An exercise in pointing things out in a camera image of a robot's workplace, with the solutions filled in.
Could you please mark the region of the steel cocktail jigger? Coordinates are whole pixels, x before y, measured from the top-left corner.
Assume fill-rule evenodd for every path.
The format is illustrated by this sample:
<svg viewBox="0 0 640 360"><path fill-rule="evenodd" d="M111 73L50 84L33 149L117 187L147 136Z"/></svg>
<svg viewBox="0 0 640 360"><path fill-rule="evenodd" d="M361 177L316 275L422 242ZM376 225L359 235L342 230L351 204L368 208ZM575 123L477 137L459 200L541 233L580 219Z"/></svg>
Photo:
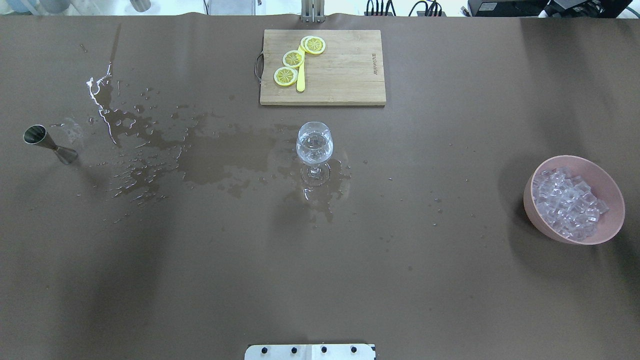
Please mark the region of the steel cocktail jigger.
<svg viewBox="0 0 640 360"><path fill-rule="evenodd" d="M78 159L78 153L75 150L57 145L48 130L40 124L27 128L23 133L23 141L29 145L51 150L62 164L69 165Z"/></svg>

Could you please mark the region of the clear wine glass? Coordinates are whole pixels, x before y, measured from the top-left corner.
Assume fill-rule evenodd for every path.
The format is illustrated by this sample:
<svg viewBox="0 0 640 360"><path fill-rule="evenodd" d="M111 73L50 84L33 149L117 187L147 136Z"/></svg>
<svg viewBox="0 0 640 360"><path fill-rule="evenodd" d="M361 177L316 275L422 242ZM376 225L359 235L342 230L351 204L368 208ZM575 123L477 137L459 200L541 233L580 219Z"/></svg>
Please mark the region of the clear wine glass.
<svg viewBox="0 0 640 360"><path fill-rule="evenodd" d="M304 167L301 177L308 186L318 187L330 178L329 160L334 142L329 127L322 121L308 121L298 131L295 143L297 157Z"/></svg>

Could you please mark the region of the pile of clear ice cubes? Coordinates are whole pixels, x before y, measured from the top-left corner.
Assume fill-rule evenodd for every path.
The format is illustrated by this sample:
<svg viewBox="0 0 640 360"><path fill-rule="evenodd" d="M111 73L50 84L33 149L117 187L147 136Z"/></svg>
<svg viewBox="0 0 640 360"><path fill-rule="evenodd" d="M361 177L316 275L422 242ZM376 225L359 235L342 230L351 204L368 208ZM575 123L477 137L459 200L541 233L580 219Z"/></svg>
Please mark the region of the pile of clear ice cubes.
<svg viewBox="0 0 640 360"><path fill-rule="evenodd" d="M584 242L610 210L592 187L567 166L542 170L532 179L532 200L541 218L564 238Z"/></svg>

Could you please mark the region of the yellow plastic knife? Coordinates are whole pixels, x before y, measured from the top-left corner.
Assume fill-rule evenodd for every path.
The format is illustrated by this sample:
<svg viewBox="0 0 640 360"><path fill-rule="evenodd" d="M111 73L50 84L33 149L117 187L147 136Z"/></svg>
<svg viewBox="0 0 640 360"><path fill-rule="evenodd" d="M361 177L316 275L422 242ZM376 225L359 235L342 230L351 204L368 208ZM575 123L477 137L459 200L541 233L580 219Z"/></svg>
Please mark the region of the yellow plastic knife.
<svg viewBox="0 0 640 360"><path fill-rule="evenodd" d="M297 92L302 93L306 90L306 50L302 45L298 47L298 51L301 53L301 63L298 66L298 76L295 84Z"/></svg>

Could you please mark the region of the bamboo cutting board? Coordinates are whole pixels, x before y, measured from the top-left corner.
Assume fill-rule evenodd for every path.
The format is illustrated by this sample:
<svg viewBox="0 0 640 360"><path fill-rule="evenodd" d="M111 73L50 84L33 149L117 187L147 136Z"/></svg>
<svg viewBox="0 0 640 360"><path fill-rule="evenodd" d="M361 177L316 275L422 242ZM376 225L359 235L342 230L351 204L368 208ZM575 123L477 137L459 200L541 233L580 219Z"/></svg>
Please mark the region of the bamboo cutting board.
<svg viewBox="0 0 640 360"><path fill-rule="evenodd" d="M306 36L326 42L305 58L305 90L280 86L275 71ZM387 102L380 30L266 29L259 103L263 106L384 106Z"/></svg>

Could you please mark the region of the middle lemon slice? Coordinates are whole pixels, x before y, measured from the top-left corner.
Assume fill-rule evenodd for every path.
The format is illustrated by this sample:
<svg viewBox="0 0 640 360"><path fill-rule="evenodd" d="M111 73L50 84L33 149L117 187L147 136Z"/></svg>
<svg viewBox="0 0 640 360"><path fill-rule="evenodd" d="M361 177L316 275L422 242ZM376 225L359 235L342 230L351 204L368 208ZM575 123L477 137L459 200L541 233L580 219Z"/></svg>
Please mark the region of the middle lemon slice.
<svg viewBox="0 0 640 360"><path fill-rule="evenodd" d="M287 68L298 69L305 60L306 53L302 50L290 50L282 56L282 64Z"/></svg>

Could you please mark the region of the far lemon slice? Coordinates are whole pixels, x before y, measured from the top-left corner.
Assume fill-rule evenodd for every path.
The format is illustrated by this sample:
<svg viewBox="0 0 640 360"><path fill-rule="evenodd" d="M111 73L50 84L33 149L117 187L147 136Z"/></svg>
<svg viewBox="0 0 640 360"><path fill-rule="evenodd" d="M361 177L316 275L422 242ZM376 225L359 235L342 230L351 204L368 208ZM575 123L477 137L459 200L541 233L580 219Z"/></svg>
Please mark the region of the far lemon slice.
<svg viewBox="0 0 640 360"><path fill-rule="evenodd" d="M307 35L301 39L300 46L307 54L319 55L325 52L327 44L319 36Z"/></svg>

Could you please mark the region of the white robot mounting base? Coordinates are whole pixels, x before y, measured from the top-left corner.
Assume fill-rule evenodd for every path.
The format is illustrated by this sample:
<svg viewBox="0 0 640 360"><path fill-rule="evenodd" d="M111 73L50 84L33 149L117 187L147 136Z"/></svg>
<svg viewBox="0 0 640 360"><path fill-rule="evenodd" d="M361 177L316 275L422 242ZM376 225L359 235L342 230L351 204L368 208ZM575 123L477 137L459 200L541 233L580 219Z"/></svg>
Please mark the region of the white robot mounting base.
<svg viewBox="0 0 640 360"><path fill-rule="evenodd" d="M247 347L245 360L376 360L374 344L254 344Z"/></svg>

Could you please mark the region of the pink bowl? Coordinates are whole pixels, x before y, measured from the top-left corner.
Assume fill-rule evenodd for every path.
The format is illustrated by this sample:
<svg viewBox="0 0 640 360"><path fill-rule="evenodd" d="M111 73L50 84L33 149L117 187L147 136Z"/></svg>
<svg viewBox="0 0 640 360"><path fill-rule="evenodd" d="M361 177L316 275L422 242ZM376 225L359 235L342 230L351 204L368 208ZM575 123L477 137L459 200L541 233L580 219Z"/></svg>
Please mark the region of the pink bowl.
<svg viewBox="0 0 640 360"><path fill-rule="evenodd" d="M608 212L599 219L594 235L586 237L583 241L569 239L555 231L546 223L539 212L533 199L533 179L536 175L546 170L554 170L558 167L567 167L571 174L582 176L591 186L594 195L606 203ZM626 203L622 192L615 180L598 164L575 155L558 155L543 161L525 183L522 191L522 208L525 210L528 223L532 224L537 232L548 239L563 244L595 246L604 244L613 239L621 230L626 218Z"/></svg>

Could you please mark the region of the aluminium frame post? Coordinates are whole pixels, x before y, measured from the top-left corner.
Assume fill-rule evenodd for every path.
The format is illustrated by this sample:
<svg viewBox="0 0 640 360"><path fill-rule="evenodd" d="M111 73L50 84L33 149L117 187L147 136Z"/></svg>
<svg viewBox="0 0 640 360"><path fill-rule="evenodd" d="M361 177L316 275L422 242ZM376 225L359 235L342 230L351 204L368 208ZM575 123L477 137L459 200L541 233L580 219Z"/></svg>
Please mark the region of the aluminium frame post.
<svg viewBox="0 0 640 360"><path fill-rule="evenodd" d="M300 20L302 23L324 23L325 0L301 0Z"/></svg>

